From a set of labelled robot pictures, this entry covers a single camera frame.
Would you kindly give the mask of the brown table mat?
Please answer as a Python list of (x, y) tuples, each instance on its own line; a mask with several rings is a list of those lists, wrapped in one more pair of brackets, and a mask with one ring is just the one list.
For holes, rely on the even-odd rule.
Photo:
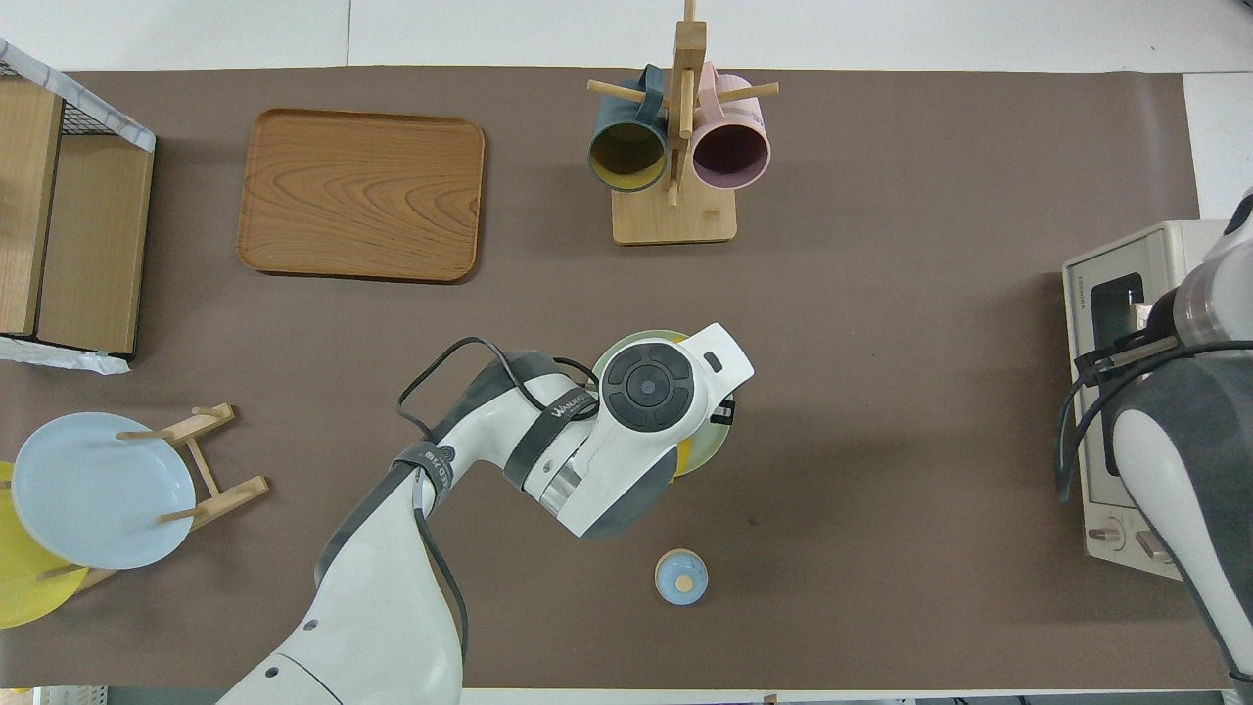
[[(452, 341), (591, 364), (719, 322), (756, 366), (725, 445), (620, 536), (576, 540), (476, 465), (434, 513), (471, 687), (1208, 690), (1187, 590), (1090, 558), (1053, 490), (1070, 381), (1061, 264), (1197, 215), (1184, 94), (1145, 74), (761, 71), (769, 173), (720, 245), (621, 247), (586, 169), (586, 69), (81, 74), (157, 133), (138, 354), (0, 364), (0, 460), (66, 412), (205, 440), (269, 493), (21, 629), (0, 687), (229, 687), (299, 624), (342, 518), (416, 430), (395, 397)], [(482, 126), (482, 244), (454, 286), (262, 275), (237, 255), (274, 106)], [(667, 550), (703, 558), (692, 606)]]

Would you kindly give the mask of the light blue plate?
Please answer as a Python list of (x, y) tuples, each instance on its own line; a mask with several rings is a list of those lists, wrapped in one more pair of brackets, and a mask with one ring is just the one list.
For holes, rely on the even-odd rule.
[(137, 438), (139, 421), (73, 412), (28, 437), (13, 472), (19, 522), (71, 565), (134, 570), (165, 558), (189, 535), (190, 470), (165, 440)]

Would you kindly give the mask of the wooden plate rack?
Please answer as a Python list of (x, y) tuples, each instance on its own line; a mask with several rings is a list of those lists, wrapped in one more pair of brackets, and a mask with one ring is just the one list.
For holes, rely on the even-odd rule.
[[(174, 447), (175, 451), (179, 452), (179, 455), (182, 455), (182, 458), (185, 460), (185, 463), (190, 470), (190, 477), (194, 483), (197, 500), (195, 508), (189, 510), (189, 516), (193, 518), (190, 533), (204, 527), (205, 525), (209, 525), (216, 521), (216, 518), (222, 518), (226, 513), (231, 513), (233, 510), (241, 508), (242, 505), (248, 503), (248, 501), (259, 498), (261, 495), (267, 492), (269, 488), (267, 480), (262, 476), (256, 476), (246, 482), (229, 487), (222, 487), (216, 481), (213, 472), (211, 472), (209, 465), (205, 460), (205, 452), (200, 448), (200, 437), (209, 433), (211, 430), (222, 428), (223, 425), (229, 423), (229, 421), (234, 418), (236, 414), (233, 407), (224, 402), (223, 404), (216, 406), (193, 407), (187, 419), (175, 421), (175, 423), (170, 425), (170, 427), (162, 430), (152, 430), (147, 427), (147, 432), (144, 433), (132, 433), (134, 440), (165, 440), (172, 447)], [(88, 570), (88, 575), (91, 572), (115, 574), (117, 571), (122, 571), (96, 570), (69, 563), (69, 570), (75, 570), (76, 567)]]

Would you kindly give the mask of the yellow plate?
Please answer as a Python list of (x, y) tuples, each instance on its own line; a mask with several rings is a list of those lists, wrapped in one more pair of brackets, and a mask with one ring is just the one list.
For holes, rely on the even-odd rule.
[(18, 629), (59, 609), (88, 570), (50, 553), (28, 533), (13, 502), (13, 465), (0, 461), (0, 630)]

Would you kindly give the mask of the dark blue mug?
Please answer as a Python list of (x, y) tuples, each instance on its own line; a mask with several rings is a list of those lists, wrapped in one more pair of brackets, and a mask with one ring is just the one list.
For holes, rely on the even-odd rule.
[(640, 91), (643, 99), (601, 95), (586, 162), (604, 187), (642, 192), (667, 173), (670, 134), (663, 106), (664, 71), (648, 64), (635, 83), (618, 85)]

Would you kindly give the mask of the wooden tray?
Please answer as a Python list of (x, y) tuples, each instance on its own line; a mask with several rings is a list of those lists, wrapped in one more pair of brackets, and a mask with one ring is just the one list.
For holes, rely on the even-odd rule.
[(485, 142), (464, 116), (268, 109), (237, 255), (267, 275), (456, 284), (477, 262)]

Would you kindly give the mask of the blue service bell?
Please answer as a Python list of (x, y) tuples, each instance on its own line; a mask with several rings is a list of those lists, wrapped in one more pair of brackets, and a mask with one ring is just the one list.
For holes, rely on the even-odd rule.
[(703, 558), (693, 550), (672, 548), (655, 563), (654, 585), (667, 604), (692, 606), (705, 596), (709, 574)]

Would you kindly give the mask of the wooden mug tree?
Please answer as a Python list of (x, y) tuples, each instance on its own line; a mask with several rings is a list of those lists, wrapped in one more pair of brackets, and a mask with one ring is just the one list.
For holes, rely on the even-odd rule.
[[(697, 18), (695, 0), (684, 0), (683, 18), (674, 33), (672, 68), (662, 69), (663, 106), (668, 109), (670, 134), (667, 173), (642, 192), (614, 192), (606, 187), (610, 192), (611, 233), (618, 245), (719, 244), (732, 240), (737, 233), (736, 193), (739, 189), (707, 187), (692, 165), (695, 93), (702, 66), (708, 60), (707, 34), (707, 24)], [(599, 101), (601, 95), (635, 101), (643, 99), (640, 91), (618, 84), (590, 80), (586, 89), (596, 94)], [(720, 93), (719, 98), (724, 103), (749, 96), (762, 100), (778, 91), (776, 83), (749, 83), (748, 88)]]

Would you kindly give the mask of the pink mug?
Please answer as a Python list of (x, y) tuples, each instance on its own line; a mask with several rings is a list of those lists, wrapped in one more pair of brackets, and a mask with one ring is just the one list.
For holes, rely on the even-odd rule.
[(695, 93), (690, 139), (695, 175), (715, 189), (741, 189), (761, 179), (771, 164), (761, 98), (720, 101), (720, 93), (748, 88), (743, 76), (720, 74), (715, 63), (703, 64)]

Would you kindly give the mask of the white toaster oven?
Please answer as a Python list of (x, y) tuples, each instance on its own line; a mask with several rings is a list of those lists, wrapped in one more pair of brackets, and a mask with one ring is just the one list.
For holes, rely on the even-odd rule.
[[(1078, 258), (1109, 253), (1109, 250), (1123, 245), (1136, 247), (1141, 253), (1162, 258), (1165, 275), (1174, 286), (1172, 289), (1174, 291), (1202, 263), (1204, 255), (1219, 240), (1223, 232), (1225, 232), (1225, 220), (1165, 220), (1133, 233), (1133, 235), (1113, 240), (1110, 244), (1096, 247), (1095, 250), (1078, 255)], [(1168, 553), (1162, 540), (1146, 526), (1136, 503), (1133, 502), (1131, 507), (1096, 503), (1096, 501), (1084, 500), (1083, 488), (1079, 487), (1078, 481), (1073, 488), (1073, 496), (1083, 500), (1084, 528), (1088, 532), (1085, 552), (1088, 556), (1104, 558), (1114, 565), (1164, 579), (1182, 579), (1172, 553)]]

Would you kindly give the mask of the light green plate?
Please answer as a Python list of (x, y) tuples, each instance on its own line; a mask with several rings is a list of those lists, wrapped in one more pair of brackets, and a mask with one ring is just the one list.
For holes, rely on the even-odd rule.
[[(591, 373), (596, 374), (598, 378), (603, 378), (609, 362), (618, 351), (621, 351), (626, 346), (637, 343), (637, 341), (644, 341), (649, 338), (662, 338), (667, 341), (673, 341), (673, 343), (680, 343), (680, 341), (688, 339), (688, 336), (680, 333), (680, 331), (668, 331), (668, 329), (640, 331), (640, 333), (626, 336), (625, 338), (616, 341), (614, 346), (611, 346), (608, 351), (601, 353), (595, 364), (591, 366)], [(732, 425), (730, 427), (724, 427), (724, 425), (712, 425), (710, 418), (704, 421), (704, 423), (700, 425), (700, 428), (697, 430), (697, 433), (690, 436), (694, 438), (692, 450), (693, 468), (690, 470), (689, 473), (685, 473), (684, 476), (689, 476), (690, 473), (695, 472), (695, 470), (702, 468), (703, 465), (707, 465), (708, 461), (715, 458), (718, 450), (723, 447), (723, 445), (725, 443), (725, 438), (729, 437), (730, 430)]]

